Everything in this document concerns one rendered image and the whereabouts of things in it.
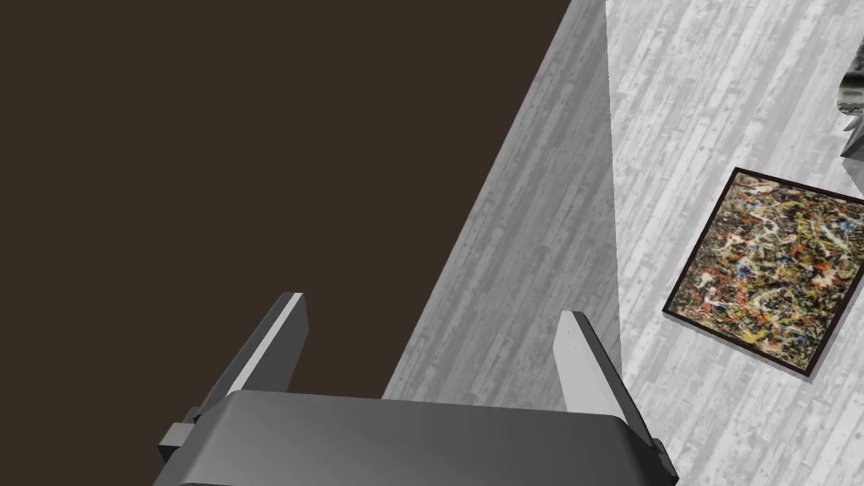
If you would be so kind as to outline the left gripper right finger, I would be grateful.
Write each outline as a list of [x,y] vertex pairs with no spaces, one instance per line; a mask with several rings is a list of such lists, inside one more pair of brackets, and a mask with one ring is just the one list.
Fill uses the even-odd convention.
[[553,357],[568,412],[617,417],[650,448],[654,446],[639,409],[584,313],[561,313]]

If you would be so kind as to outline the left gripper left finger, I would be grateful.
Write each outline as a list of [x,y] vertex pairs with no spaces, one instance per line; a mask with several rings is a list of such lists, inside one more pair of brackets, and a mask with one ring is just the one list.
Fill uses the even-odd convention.
[[281,294],[215,382],[202,406],[192,411],[192,421],[196,422],[231,392],[287,391],[307,335],[305,296]]

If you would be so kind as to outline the framed abstract splatter painting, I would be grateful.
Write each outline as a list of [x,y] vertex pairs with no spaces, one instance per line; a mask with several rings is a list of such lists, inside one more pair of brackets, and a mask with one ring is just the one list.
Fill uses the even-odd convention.
[[663,314],[811,380],[864,279],[864,199],[732,171]]

